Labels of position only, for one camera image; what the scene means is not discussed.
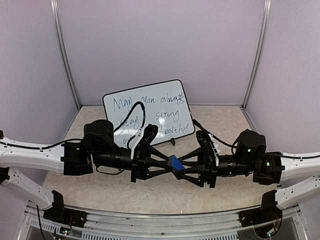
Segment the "black whiteboard eraser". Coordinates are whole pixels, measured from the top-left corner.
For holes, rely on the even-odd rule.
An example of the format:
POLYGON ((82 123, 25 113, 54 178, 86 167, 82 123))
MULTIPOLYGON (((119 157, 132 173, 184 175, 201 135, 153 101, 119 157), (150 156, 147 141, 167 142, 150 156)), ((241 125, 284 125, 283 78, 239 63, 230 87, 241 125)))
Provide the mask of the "black whiteboard eraser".
POLYGON ((169 156, 167 160, 167 165, 170 167, 173 175, 178 179, 182 179, 181 171, 185 169, 183 164, 179 161, 179 159, 175 155, 169 156))

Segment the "small whiteboard with wire stand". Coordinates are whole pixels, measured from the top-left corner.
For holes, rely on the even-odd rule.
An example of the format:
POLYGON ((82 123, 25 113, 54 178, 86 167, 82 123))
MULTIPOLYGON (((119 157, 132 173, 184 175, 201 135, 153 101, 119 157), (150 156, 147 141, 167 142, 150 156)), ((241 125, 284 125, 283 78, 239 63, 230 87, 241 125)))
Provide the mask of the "small whiteboard with wire stand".
POLYGON ((157 145, 195 132, 190 107, 179 79, 148 84, 102 97, 106 118, 119 127, 114 141, 120 147, 132 147, 130 139, 141 127, 158 127, 152 141, 157 145))

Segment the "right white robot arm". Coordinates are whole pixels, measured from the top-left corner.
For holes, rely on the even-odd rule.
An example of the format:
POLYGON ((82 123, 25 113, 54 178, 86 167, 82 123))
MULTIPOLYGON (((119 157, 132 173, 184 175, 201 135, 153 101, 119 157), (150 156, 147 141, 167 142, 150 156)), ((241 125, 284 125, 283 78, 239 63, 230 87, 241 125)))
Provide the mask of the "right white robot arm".
POLYGON ((230 154, 219 153, 218 139, 202 129, 197 131, 199 148, 180 157, 171 159, 172 169, 178 179, 199 187, 204 184, 216 186, 218 177, 252 175, 252 180, 269 186, 294 178, 307 179, 290 188, 272 190, 262 196, 256 210, 256 218, 266 222, 276 210, 292 206, 298 199, 311 195, 320 189, 320 154, 289 154, 268 152, 266 138, 253 130, 242 131, 230 145, 230 154))

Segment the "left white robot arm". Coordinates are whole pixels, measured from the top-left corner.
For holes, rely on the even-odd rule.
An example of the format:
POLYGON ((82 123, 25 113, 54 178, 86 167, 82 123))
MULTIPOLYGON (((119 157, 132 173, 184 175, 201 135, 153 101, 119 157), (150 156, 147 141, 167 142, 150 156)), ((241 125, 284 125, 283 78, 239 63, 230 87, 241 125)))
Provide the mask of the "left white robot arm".
POLYGON ((21 173, 20 168, 39 169, 64 176, 92 174, 94 166, 131 172, 131 180, 147 180, 173 171, 173 157, 155 150, 151 141, 158 127, 142 127, 135 134, 137 143, 126 149, 114 140, 117 129, 107 119, 95 120, 83 127, 84 136, 52 145, 17 142, 0 137, 0 185, 26 196, 37 207, 63 223, 70 218, 64 197, 56 190, 46 190, 21 173))

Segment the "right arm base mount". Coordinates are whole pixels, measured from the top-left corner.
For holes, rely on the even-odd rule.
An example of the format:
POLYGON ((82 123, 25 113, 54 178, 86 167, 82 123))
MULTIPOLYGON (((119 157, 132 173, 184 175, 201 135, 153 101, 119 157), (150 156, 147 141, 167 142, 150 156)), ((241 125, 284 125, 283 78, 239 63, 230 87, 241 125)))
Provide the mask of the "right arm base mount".
POLYGON ((276 206, 257 207, 249 210, 243 210, 238 213, 242 227, 259 225, 275 221, 283 217, 283 211, 276 206))

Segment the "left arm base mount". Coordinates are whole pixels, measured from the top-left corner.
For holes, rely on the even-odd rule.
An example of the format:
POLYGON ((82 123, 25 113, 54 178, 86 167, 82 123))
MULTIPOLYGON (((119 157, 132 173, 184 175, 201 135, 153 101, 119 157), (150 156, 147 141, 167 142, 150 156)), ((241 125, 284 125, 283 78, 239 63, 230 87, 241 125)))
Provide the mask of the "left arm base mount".
POLYGON ((43 213, 43 218, 70 227, 84 228, 88 213, 67 207, 52 206, 43 213))

